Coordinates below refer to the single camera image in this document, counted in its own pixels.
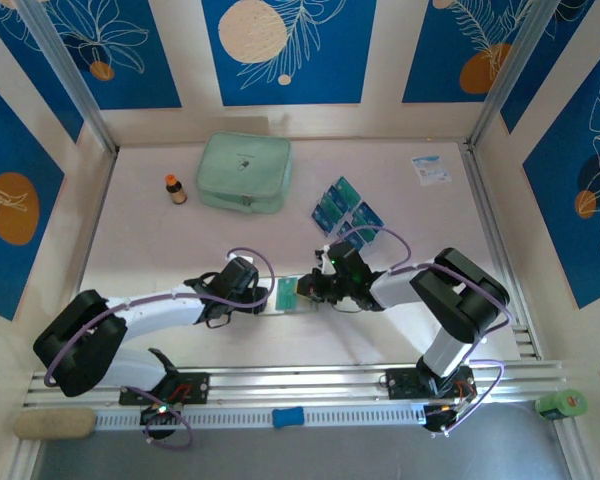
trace white cable tray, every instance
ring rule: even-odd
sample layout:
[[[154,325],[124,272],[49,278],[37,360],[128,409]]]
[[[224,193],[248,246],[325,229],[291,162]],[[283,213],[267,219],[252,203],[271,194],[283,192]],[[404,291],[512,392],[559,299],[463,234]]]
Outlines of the white cable tray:
[[[99,431],[136,430],[139,410],[98,410],[95,429]],[[270,408],[187,408],[183,416],[194,429],[272,428]],[[425,423],[422,405],[305,407],[306,427],[344,427],[372,425],[421,425]],[[171,422],[152,425],[152,430],[182,429]]]

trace orange circle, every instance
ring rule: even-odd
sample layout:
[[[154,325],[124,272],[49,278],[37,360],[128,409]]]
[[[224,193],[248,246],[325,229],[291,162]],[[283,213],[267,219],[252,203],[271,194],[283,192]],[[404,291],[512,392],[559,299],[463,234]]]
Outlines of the orange circle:
[[[89,66],[89,71],[91,72],[91,75],[96,77],[98,80],[102,80],[103,82],[108,82],[115,75],[115,72],[113,71],[113,68],[111,68],[111,65],[109,65],[108,63],[101,62],[100,60],[96,60],[95,62],[93,62]]]
[[[581,191],[576,197],[576,213],[582,218],[591,218],[596,213],[596,196],[589,190]]]
[[[466,93],[475,95],[491,90],[510,49],[510,44],[498,43],[491,46],[489,50],[476,53],[462,67],[460,88]]]
[[[1,174],[0,238],[11,245],[26,245],[33,238],[39,219],[38,194],[29,179],[14,172]]]

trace white floor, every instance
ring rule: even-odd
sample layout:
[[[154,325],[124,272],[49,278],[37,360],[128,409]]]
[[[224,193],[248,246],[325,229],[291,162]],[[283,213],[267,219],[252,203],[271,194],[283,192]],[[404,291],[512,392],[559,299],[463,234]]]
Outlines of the white floor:
[[[345,175],[364,200],[411,244],[413,261],[453,246],[495,274],[455,143],[312,140],[293,143],[291,191],[275,215],[244,215],[202,205],[195,173],[203,144],[123,148],[109,187],[81,289],[128,296],[169,289],[225,264],[232,247],[264,253],[276,275],[309,272],[324,237],[310,214],[322,193]],[[440,155],[452,182],[420,186],[411,158]],[[174,173],[189,200],[173,205],[164,176]],[[363,257],[372,269],[404,258],[383,234]],[[261,272],[266,267],[257,263]],[[423,304],[382,313],[253,317],[234,314],[228,327],[178,327],[129,343],[160,348],[179,366],[350,365],[414,362],[439,328]],[[475,358],[518,359],[513,332],[494,334]]]

